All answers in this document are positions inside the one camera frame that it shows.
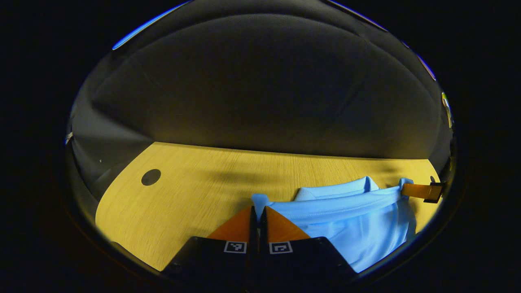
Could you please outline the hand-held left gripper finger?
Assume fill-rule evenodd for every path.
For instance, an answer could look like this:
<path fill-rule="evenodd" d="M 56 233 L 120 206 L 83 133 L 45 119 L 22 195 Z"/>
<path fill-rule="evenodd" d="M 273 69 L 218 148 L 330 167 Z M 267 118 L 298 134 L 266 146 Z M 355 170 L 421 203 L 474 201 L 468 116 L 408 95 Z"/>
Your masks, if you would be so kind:
<path fill-rule="evenodd" d="M 243 293 L 257 251 L 255 208 L 244 208 L 207 237 L 190 237 L 161 275 L 192 293 Z"/>
<path fill-rule="evenodd" d="M 259 220 L 259 291 L 340 291 L 357 273 L 326 237 L 311 237 L 270 207 Z"/>

